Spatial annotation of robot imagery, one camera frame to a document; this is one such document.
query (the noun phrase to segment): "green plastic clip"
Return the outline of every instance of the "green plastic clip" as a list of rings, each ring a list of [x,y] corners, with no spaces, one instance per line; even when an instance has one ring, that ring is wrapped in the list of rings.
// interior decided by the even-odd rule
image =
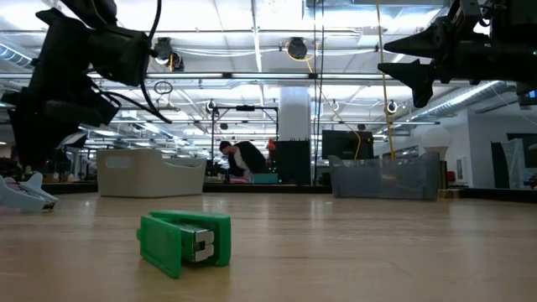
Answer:
[[[152,211],[142,216],[136,237],[140,254],[173,279],[181,260],[226,266],[231,259],[231,218],[218,213]]]

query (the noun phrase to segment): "white ball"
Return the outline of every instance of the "white ball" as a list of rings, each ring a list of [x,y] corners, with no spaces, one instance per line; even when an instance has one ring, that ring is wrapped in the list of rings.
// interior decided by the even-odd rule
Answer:
[[[447,148],[451,144],[451,134],[443,127],[429,128],[421,135],[423,148]]]

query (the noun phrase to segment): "blue object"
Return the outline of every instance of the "blue object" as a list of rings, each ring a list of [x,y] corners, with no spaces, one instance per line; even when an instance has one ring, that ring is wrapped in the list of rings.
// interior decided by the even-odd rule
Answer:
[[[253,183],[256,185],[278,184],[278,174],[254,174]]]

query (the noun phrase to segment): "plastic storage bin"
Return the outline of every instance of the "plastic storage bin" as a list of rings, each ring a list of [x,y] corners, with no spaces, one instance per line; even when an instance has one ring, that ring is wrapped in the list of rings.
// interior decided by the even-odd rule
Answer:
[[[329,156],[335,197],[436,200],[440,189],[440,155],[427,152],[417,159],[341,160]]]

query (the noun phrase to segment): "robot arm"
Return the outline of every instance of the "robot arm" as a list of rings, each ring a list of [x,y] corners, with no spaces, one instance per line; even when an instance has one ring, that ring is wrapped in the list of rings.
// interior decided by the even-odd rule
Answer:
[[[414,106],[425,107],[435,80],[517,81],[519,95],[537,87],[537,2],[525,0],[456,0],[446,16],[425,31],[387,43],[387,51],[431,58],[409,64],[384,63],[378,68],[413,90]],[[474,33],[477,24],[490,35]]]
[[[52,8],[36,13],[49,25],[34,73],[21,92],[4,94],[2,102],[15,106],[9,116],[21,164],[40,167],[54,148],[78,131],[81,123],[107,125],[121,107],[120,97],[165,122],[149,100],[144,78],[149,64],[152,34],[116,25],[113,0],[62,0],[84,21],[67,18]],[[156,30],[162,2],[158,0]],[[90,71],[110,81],[141,86],[147,106],[125,96],[101,91],[87,76]]]

